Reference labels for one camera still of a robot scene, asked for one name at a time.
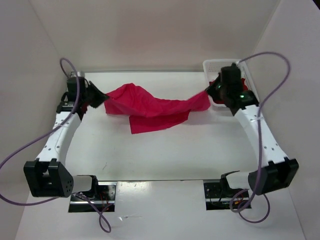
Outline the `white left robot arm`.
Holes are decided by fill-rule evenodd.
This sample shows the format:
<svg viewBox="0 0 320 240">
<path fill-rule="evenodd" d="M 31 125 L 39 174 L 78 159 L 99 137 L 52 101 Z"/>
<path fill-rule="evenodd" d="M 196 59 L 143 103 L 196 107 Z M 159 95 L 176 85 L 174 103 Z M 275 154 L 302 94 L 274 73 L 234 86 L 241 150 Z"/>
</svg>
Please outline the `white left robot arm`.
<svg viewBox="0 0 320 240">
<path fill-rule="evenodd" d="M 75 179 L 65 167 L 67 153 L 87 108 L 97 108 L 109 97 L 84 77 L 70 77 L 67 91 L 56 109 L 55 124 L 35 160 L 24 164 L 23 172 L 34 197 L 69 197 Z"/>
</svg>

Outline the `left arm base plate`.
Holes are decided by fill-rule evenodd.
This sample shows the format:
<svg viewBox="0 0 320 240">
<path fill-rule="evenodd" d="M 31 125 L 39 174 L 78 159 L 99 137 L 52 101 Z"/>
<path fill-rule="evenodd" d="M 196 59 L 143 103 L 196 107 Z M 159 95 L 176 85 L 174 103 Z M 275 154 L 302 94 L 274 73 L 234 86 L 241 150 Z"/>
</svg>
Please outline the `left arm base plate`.
<svg viewBox="0 0 320 240">
<path fill-rule="evenodd" d="M 96 193 L 86 192 L 84 195 L 101 212 L 115 211 L 117 182 L 99 181 Z M 95 210 L 85 200 L 72 195 L 68 207 L 69 213 L 93 213 Z"/>
</svg>

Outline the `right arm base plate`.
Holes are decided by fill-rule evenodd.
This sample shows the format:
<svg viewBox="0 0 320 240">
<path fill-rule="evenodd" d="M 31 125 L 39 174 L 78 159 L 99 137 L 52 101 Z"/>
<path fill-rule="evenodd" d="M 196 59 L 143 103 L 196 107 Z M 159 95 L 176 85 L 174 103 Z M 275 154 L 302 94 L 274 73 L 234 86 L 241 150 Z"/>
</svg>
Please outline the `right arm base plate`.
<svg viewBox="0 0 320 240">
<path fill-rule="evenodd" d="M 241 189 L 223 187 L 219 179 L 204 180 L 204 197 L 207 211 L 230 210 L 230 200 Z"/>
</svg>

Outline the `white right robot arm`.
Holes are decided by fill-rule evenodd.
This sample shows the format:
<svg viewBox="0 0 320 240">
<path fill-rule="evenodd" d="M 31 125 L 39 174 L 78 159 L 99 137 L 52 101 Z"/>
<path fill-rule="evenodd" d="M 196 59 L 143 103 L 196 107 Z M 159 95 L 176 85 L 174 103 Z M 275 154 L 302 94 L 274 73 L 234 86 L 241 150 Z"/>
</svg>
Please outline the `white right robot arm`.
<svg viewBox="0 0 320 240">
<path fill-rule="evenodd" d="M 274 138 L 260 109 L 256 90 L 243 77 L 226 82 L 216 75 L 208 84 L 206 91 L 212 103 L 224 104 L 243 127 L 258 164 L 255 171 L 222 174 L 222 185 L 228 190 L 251 190 L 258 196 L 289 187 L 299 163 L 289 158 Z"/>
</svg>

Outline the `pink-red t-shirt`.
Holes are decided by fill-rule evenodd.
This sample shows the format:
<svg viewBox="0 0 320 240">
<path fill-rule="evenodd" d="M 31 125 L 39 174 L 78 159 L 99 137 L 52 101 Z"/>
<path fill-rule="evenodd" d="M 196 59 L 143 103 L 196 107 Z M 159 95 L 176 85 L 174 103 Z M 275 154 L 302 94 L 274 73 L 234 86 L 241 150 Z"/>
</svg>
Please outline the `pink-red t-shirt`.
<svg viewBox="0 0 320 240">
<path fill-rule="evenodd" d="M 211 106 L 205 91 L 187 100 L 161 99 L 133 83 L 126 83 L 106 95 L 106 114 L 128 116 L 132 134 L 174 127 L 187 121 L 191 112 L 206 111 Z"/>
</svg>

